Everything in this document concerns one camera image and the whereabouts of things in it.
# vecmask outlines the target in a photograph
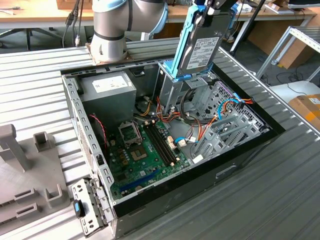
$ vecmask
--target hard drive label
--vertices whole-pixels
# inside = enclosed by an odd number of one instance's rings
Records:
[[[215,50],[218,41],[219,37],[198,39],[195,42],[195,46],[186,69],[189,70],[206,66]]]

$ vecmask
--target cardboard box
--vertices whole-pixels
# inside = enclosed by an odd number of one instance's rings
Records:
[[[282,0],[271,1],[268,6],[276,11],[288,10],[288,5]]]
[[[289,105],[320,131],[320,94],[297,96]]]

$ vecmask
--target chip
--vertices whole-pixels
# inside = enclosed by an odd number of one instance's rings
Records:
[[[133,160],[138,161],[140,159],[144,159],[148,156],[143,145],[138,145],[130,149],[130,154]]]
[[[118,181],[122,181],[125,180],[127,177],[124,173],[121,173],[120,175],[116,176],[116,179],[118,179]]]

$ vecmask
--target red wire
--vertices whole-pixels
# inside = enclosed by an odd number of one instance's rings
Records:
[[[103,131],[104,147],[105,147],[105,149],[107,149],[107,136],[106,136],[105,126],[102,124],[102,122],[96,116],[90,114],[89,117],[94,118],[100,124],[102,131]]]

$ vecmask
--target white label sticker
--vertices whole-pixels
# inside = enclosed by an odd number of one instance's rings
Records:
[[[313,104],[320,104],[320,100],[318,98],[309,98]]]
[[[186,69],[204,67],[208,64],[219,37],[200,38],[196,41]]]
[[[122,76],[114,76],[105,79],[95,80],[92,82],[92,84],[97,93],[128,87],[128,84]]]

